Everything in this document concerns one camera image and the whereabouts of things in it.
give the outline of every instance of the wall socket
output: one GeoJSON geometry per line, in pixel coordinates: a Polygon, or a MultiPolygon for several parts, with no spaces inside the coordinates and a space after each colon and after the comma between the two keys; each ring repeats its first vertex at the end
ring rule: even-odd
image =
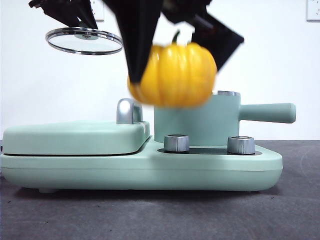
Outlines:
{"type": "Polygon", "coordinates": [[[92,13],[96,21],[105,20],[105,6],[103,0],[90,0],[92,13]]]}
{"type": "Polygon", "coordinates": [[[306,20],[320,22],[320,0],[306,0],[306,20]]]}

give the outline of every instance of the yellow pumpkin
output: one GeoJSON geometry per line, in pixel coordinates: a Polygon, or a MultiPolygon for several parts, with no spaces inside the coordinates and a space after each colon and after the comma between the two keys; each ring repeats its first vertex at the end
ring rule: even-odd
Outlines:
{"type": "Polygon", "coordinates": [[[140,83],[127,85],[139,102],[157,107],[195,107],[212,95],[217,66],[211,53],[197,43],[153,45],[140,83]]]}

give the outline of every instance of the mint green base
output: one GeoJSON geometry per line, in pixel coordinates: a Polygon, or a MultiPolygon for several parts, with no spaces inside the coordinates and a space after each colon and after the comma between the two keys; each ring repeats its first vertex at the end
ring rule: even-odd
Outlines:
{"type": "Polygon", "coordinates": [[[4,177],[35,189],[260,191],[274,186],[282,156],[161,153],[149,139],[142,151],[118,156],[1,156],[4,177]]]}

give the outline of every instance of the pumpkin stem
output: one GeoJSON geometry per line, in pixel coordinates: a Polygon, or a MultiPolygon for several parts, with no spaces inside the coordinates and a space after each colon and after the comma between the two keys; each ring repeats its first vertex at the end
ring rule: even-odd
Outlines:
{"type": "Polygon", "coordinates": [[[175,35],[173,36],[173,39],[172,39],[172,43],[176,44],[177,43],[177,38],[178,38],[178,35],[180,34],[180,30],[178,30],[175,35]]]}

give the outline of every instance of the metal handle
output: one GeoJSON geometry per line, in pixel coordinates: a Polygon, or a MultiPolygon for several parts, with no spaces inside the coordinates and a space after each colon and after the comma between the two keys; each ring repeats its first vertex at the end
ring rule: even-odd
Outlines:
{"type": "Polygon", "coordinates": [[[120,99],[116,107],[116,124],[134,124],[143,121],[142,106],[133,99],[120,99]]]}

